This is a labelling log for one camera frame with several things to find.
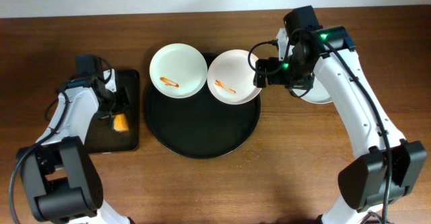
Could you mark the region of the green and yellow sponge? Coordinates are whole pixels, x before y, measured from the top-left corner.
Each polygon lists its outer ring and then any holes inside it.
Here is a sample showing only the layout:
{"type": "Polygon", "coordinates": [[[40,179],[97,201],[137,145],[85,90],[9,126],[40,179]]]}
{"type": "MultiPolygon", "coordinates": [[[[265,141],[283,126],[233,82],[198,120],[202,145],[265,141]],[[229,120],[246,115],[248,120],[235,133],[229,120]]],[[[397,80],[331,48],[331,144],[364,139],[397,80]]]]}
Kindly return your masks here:
{"type": "Polygon", "coordinates": [[[112,129],[118,133],[129,132],[129,123],[126,114],[117,114],[113,118],[112,129]]]}

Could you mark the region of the pale blue plate front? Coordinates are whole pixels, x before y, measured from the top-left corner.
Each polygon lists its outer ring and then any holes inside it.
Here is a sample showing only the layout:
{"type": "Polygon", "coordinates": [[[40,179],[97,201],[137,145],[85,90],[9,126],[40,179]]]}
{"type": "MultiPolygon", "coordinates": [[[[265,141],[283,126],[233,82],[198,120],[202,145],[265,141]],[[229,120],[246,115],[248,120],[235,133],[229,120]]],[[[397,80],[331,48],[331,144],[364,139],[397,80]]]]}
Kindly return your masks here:
{"type": "Polygon", "coordinates": [[[312,89],[306,95],[302,96],[301,99],[312,104],[329,104],[333,101],[318,79],[314,80],[312,89]]]}

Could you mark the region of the white plate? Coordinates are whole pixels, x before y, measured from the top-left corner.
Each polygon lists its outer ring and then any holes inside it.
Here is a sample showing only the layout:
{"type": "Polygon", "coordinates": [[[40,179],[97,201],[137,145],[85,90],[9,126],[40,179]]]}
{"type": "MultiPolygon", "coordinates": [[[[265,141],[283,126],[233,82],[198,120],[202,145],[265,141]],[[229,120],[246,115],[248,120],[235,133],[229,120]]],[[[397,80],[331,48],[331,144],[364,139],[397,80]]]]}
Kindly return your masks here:
{"type": "Polygon", "coordinates": [[[150,79],[165,96],[175,99],[195,95],[207,81],[208,67],[203,55],[188,44],[162,47],[151,59],[150,79]]]}
{"type": "Polygon", "coordinates": [[[219,101],[239,105],[256,98],[261,88],[254,85],[255,72],[248,64],[249,51],[229,50],[218,55],[210,64],[207,85],[219,101]]]}

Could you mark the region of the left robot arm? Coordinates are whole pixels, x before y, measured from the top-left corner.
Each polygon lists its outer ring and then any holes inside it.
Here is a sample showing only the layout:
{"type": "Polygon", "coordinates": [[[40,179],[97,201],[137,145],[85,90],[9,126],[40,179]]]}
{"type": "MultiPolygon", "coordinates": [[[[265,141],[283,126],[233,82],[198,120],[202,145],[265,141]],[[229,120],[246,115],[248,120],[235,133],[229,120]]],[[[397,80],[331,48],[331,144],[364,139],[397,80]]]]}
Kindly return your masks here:
{"type": "Polygon", "coordinates": [[[100,176],[84,147],[93,116],[115,103],[113,69],[64,83],[51,121],[31,147],[18,151],[19,176],[34,218],[51,223],[131,223],[105,200],[100,176]]]}

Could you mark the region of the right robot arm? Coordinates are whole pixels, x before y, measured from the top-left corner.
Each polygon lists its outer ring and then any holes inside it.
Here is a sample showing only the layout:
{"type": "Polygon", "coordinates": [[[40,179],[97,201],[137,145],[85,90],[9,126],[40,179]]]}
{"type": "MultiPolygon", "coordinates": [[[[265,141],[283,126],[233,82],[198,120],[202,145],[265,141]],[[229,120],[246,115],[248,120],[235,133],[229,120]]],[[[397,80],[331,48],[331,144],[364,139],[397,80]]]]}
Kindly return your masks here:
{"type": "Polygon", "coordinates": [[[408,142],[391,122],[344,27],[280,30],[270,43],[279,55],[250,64],[254,85],[284,85],[309,94],[318,80],[344,123],[355,157],[337,177],[341,196],[316,222],[367,223],[375,217],[386,223],[389,205],[409,195],[418,180],[427,157],[424,146],[408,142]]]}

